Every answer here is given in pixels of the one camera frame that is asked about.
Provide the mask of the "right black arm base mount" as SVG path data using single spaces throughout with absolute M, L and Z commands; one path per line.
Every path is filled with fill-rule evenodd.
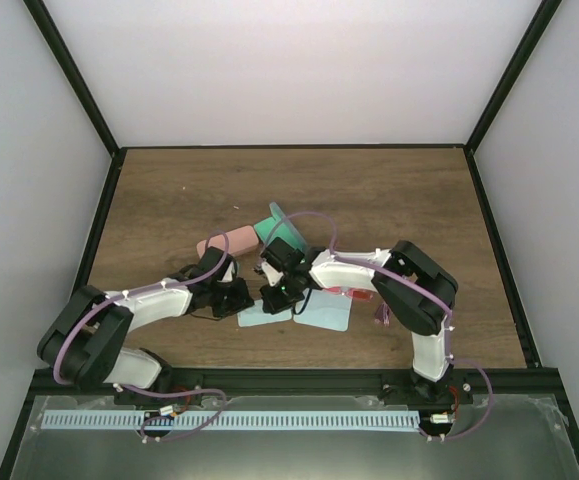
M 380 379 L 379 400 L 409 408 L 472 404 L 473 396 L 463 389 L 466 378 L 450 370 L 441 380 L 433 382 L 409 370 L 389 371 Z

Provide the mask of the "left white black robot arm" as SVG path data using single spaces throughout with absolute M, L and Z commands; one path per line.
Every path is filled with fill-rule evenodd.
M 254 305 L 234 257 L 217 247 L 161 281 L 123 291 L 85 285 L 72 294 L 37 346 L 37 356 L 63 385 L 90 389 L 115 384 L 138 389 L 150 403 L 165 402 L 173 379 L 165 361 L 128 349 L 126 336 L 154 322 L 209 309 L 214 320 Z

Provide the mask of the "pink glasses case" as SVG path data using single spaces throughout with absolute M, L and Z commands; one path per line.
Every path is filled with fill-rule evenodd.
M 259 237 L 251 225 L 245 225 L 228 231 L 215 230 L 196 245 L 196 252 L 201 258 L 207 250 L 223 254 L 227 248 L 227 254 L 239 257 L 250 253 L 258 248 Z

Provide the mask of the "green glasses case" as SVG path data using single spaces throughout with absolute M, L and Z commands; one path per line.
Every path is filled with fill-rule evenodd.
M 306 254 L 308 243 L 294 225 L 293 220 L 299 216 L 306 216 L 307 213 L 295 212 L 287 215 L 276 202 L 271 202 L 269 209 L 270 215 L 253 226 L 261 243 L 258 258 L 261 258 L 263 250 L 276 238 L 285 241 L 293 249 Z

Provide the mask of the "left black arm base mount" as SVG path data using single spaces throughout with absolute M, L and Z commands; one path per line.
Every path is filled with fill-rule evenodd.
M 196 370 L 173 369 L 169 374 L 162 374 L 149 388 L 153 393 L 182 393 L 192 391 L 204 386 L 204 375 Z M 116 405 L 135 406 L 143 409 L 156 409 L 165 405 L 199 405 L 202 396 L 176 397 L 176 398 L 154 398 L 123 390 L 115 393 L 114 403 Z

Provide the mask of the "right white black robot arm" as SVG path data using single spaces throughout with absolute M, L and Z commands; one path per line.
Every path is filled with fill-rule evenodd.
M 453 369 L 447 346 L 458 282 L 415 244 L 401 240 L 369 253 L 319 247 L 303 253 L 276 238 L 255 271 L 263 311 L 280 313 L 305 299 L 307 290 L 359 289 L 377 293 L 412 336 L 411 378 L 416 396 L 434 403 L 449 391 Z

